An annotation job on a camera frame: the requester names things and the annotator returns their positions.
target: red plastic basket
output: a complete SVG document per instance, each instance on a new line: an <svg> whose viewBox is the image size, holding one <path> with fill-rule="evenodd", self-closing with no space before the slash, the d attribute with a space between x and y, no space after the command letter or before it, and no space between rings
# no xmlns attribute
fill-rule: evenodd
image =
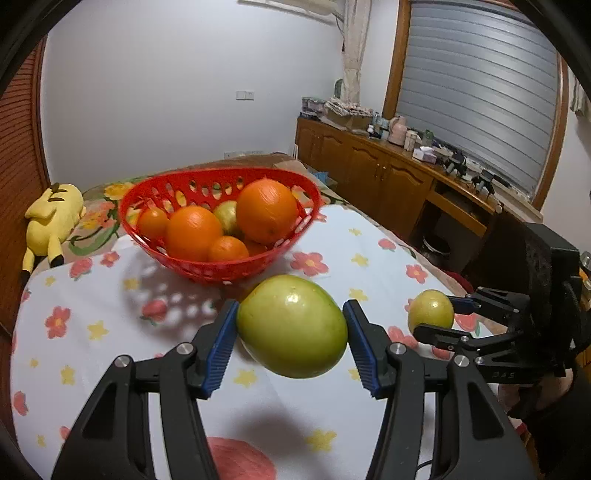
<svg viewBox="0 0 591 480"><path fill-rule="evenodd" d="M305 193L314 206L307 213L298 201L300 216L292 233L277 242L273 249L254 257L233 262L191 262L172 258L164 253L163 244L144 238L127 221L130 209L144 209L150 200L166 211L169 217L185 205L200 205L213 210L226 200L236 200L246 185L262 178L277 180L292 192ZM321 206L318 187L303 175L277 168L216 168L164 173L138 183L121 200L119 218L125 231L140 247L165 267L194 281L219 283L233 282L265 270L277 257L285 254L310 227L311 219L316 218Z"/></svg>

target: cable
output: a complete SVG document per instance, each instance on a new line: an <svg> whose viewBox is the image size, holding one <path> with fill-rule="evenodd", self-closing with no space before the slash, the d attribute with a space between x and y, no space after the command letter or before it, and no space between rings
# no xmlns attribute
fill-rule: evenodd
<svg viewBox="0 0 591 480"><path fill-rule="evenodd" d="M427 460L426 462L419 464L419 466L417 467L417 471L419 471L424 466L431 465L432 463L433 463L433 460Z"/></svg>

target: plush toy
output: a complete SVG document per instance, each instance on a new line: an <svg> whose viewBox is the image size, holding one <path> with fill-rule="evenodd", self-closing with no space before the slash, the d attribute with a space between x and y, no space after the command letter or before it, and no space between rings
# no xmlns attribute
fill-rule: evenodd
<svg viewBox="0 0 591 480"><path fill-rule="evenodd" d="M48 257L51 267L63 265L64 242L86 213L82 194L74 185L54 183L26 211L27 251L22 259L22 276L33 272L35 257Z"/></svg>

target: curtain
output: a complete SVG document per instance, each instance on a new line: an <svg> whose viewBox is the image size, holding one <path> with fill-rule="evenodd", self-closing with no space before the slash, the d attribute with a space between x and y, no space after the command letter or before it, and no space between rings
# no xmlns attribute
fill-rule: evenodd
<svg viewBox="0 0 591 480"><path fill-rule="evenodd" d="M345 5L345 102L359 103L361 64L368 36L371 0L346 0Z"/></svg>
<svg viewBox="0 0 591 480"><path fill-rule="evenodd" d="M573 101L570 104L570 109L577 116L583 116L591 121L591 102L577 79L574 80Z"/></svg>

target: wooden cabinet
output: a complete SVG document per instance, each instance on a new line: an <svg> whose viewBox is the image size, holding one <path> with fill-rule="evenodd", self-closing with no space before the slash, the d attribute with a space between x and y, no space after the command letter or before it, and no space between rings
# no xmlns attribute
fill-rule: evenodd
<svg viewBox="0 0 591 480"><path fill-rule="evenodd" d="M311 163L313 161L314 147L316 146L316 130L314 125L307 125L298 121L295 144L298 146L298 159L310 167L316 168Z"/></svg>
<svg viewBox="0 0 591 480"><path fill-rule="evenodd" d="M338 182L336 190L340 192L349 179L349 149L343 132L324 125L320 127L313 154L314 164L309 165L318 171L329 172L330 178Z"/></svg>
<svg viewBox="0 0 591 480"><path fill-rule="evenodd" d="M391 159L381 181L375 220L407 240L423 209L433 178Z"/></svg>
<svg viewBox="0 0 591 480"><path fill-rule="evenodd" d="M387 156L379 150L351 142L348 178L340 194L373 218L378 210L380 184L387 164Z"/></svg>
<svg viewBox="0 0 591 480"><path fill-rule="evenodd" d="M336 193L407 242L426 203L446 212L479 237L484 236L495 212L493 206L458 180L441 169L415 161L410 152L386 141L300 118L295 142L302 162L327 171L338 182ZM446 192L467 199L472 208L464 211L461 204L465 200L456 205ZM482 214L476 218L474 211ZM415 233L420 233L421 225Z"/></svg>

